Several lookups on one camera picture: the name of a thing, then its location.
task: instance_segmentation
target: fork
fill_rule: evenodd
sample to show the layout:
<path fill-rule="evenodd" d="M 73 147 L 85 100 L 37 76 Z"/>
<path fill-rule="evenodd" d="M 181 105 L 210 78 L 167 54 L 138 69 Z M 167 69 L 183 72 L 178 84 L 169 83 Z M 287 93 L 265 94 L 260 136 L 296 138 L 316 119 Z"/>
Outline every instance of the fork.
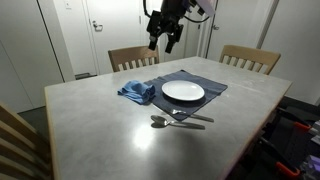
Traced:
<path fill-rule="evenodd" d="M 178 109 L 171 109 L 170 111 L 171 114 L 184 114 L 184 115 L 188 115 L 187 112 L 182 111 L 182 110 L 178 110 Z M 190 117 L 192 118 L 197 118 L 197 119 L 201 119 L 201 120 L 205 120 L 205 121 L 209 121 L 209 122 L 214 122 L 214 120 L 212 118 L 209 117 L 205 117 L 205 116 L 201 116 L 198 114 L 191 114 Z"/>

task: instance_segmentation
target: chair back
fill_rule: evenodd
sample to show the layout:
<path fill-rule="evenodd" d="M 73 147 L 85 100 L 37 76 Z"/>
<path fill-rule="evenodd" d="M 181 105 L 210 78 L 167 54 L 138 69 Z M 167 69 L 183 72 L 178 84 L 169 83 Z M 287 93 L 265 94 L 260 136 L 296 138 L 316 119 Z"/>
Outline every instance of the chair back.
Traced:
<path fill-rule="evenodd" d="M 261 49 L 225 45 L 219 62 L 269 75 L 280 56 L 279 53 L 263 51 Z"/>
<path fill-rule="evenodd" d="M 49 142 L 0 104 L 0 179 L 50 179 L 51 169 Z"/>
<path fill-rule="evenodd" d="M 113 72 L 159 63 L 158 46 L 154 51 L 148 46 L 139 46 L 110 50 L 108 53 Z"/>

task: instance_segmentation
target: table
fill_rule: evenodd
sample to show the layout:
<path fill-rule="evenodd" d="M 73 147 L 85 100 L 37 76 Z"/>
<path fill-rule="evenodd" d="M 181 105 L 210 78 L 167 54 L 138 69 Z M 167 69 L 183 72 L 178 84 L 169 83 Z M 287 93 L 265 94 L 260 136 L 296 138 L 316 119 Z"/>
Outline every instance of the table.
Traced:
<path fill-rule="evenodd" d="M 154 105 L 138 105 L 117 90 L 184 69 L 228 85 L 188 118 L 205 130 L 153 128 Z M 45 88 L 57 179 L 223 179 L 277 106 L 291 82 L 200 57 Z"/>

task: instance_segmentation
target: door handle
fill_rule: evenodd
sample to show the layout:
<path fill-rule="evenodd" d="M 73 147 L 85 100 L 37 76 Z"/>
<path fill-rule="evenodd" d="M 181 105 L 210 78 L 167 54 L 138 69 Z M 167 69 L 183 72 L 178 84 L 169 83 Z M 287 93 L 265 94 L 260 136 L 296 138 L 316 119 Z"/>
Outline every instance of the door handle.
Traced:
<path fill-rule="evenodd" d="M 92 25 L 93 25 L 95 31 L 102 31 L 103 30 L 103 25 L 98 25 L 96 21 L 92 21 Z"/>
<path fill-rule="evenodd" d="M 213 29 L 213 30 L 219 30 L 219 27 L 216 26 L 216 25 L 213 25 L 213 26 L 212 26 L 212 29 Z"/>

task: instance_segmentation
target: red object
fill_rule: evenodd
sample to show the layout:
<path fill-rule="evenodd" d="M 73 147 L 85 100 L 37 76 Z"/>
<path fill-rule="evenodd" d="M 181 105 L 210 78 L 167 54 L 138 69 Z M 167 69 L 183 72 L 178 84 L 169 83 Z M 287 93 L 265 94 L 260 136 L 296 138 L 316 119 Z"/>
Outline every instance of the red object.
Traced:
<path fill-rule="evenodd" d="M 297 128 L 299 128 L 299 129 L 301 129 L 301 130 L 303 130 L 305 132 L 308 132 L 310 130 L 310 128 L 311 128 L 310 125 L 306 126 L 306 125 L 301 124 L 299 122 L 294 122 L 294 126 L 296 126 Z"/>
<path fill-rule="evenodd" d="M 282 172 L 284 175 L 286 175 L 290 179 L 297 179 L 300 175 L 299 169 L 296 169 L 296 172 L 292 172 L 290 169 L 288 169 L 281 162 L 277 162 L 276 167 L 280 170 L 280 172 Z"/>

